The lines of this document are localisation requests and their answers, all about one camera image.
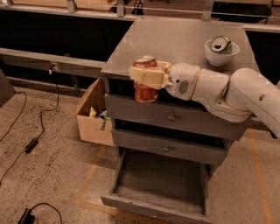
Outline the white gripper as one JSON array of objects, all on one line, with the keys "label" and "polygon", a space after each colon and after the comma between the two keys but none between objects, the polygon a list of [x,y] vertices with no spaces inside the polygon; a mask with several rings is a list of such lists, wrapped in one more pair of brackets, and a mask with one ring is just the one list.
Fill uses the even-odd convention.
[{"label": "white gripper", "polygon": [[157,61],[157,67],[159,69],[131,66],[129,77],[138,84],[157,90],[165,88],[171,96],[190,101],[199,78],[200,67],[188,63],[172,66],[170,62],[160,60]]}]

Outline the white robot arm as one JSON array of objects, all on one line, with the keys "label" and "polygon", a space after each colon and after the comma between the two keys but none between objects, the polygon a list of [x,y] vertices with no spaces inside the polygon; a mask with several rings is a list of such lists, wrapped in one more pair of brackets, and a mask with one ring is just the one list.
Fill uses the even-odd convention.
[{"label": "white robot arm", "polygon": [[149,88],[164,88],[181,100],[198,102],[232,123],[255,115],[280,137],[280,89],[251,68],[227,75],[187,63],[159,61],[156,67],[131,66],[129,77]]}]

